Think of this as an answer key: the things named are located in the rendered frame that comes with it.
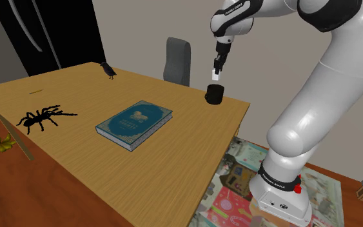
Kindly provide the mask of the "black refrigerator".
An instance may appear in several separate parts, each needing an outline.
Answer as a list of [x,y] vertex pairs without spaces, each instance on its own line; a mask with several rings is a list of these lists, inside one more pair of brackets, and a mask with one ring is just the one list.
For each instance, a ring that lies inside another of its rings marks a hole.
[[29,76],[106,60],[92,0],[0,0],[0,22]]

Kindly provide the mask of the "teal hardcover book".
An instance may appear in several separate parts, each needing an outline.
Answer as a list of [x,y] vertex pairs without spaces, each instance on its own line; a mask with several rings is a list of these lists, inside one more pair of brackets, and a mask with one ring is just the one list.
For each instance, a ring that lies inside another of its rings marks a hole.
[[132,152],[172,118],[172,110],[139,101],[98,124],[96,132]]

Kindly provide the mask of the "patterned robot stand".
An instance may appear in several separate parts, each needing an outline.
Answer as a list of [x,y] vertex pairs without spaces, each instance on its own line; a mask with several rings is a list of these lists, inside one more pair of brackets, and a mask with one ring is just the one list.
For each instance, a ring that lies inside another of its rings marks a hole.
[[[297,227],[260,210],[249,189],[268,149],[234,137],[189,227]],[[301,188],[309,195],[312,218],[307,227],[344,227],[341,183],[304,167]]]

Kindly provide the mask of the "wooden table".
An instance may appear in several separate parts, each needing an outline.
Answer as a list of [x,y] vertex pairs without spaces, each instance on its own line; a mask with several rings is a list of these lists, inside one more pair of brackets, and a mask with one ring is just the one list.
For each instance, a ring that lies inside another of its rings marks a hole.
[[[26,112],[60,105],[42,132],[25,135],[135,227],[187,227],[249,108],[204,90],[117,70],[110,79],[85,63],[0,84],[0,117],[17,124]],[[29,94],[44,89],[36,94]],[[138,101],[173,111],[132,152],[95,131]]]

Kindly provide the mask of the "black toy spider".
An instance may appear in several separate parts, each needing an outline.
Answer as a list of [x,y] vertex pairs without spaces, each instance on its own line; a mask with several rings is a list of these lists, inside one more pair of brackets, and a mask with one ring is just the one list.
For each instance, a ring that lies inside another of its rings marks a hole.
[[60,105],[53,105],[49,107],[42,108],[41,110],[36,110],[36,114],[32,112],[26,112],[26,115],[17,123],[17,126],[23,125],[27,128],[27,134],[30,134],[30,127],[34,124],[39,124],[41,131],[44,131],[43,121],[50,121],[55,126],[58,124],[52,119],[52,116],[77,116],[76,113],[64,113],[60,110]]

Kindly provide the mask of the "black crow figure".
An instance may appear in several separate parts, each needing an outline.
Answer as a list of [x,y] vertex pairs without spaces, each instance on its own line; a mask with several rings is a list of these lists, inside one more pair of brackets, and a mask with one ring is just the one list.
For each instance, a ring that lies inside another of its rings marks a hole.
[[107,62],[102,62],[100,66],[102,66],[104,72],[109,76],[110,79],[113,79],[113,77],[117,75]]

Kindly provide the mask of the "black mug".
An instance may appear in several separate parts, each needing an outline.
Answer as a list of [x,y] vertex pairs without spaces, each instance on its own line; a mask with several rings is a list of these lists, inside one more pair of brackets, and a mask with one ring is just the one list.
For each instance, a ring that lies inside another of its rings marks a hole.
[[221,104],[224,95],[224,87],[219,84],[209,84],[204,96],[207,103],[212,105]]

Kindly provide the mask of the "grey chair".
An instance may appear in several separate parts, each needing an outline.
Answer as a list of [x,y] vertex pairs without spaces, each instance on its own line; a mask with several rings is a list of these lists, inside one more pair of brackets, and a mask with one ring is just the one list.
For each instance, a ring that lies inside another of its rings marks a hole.
[[189,42],[169,37],[166,40],[165,81],[190,86],[191,45]]

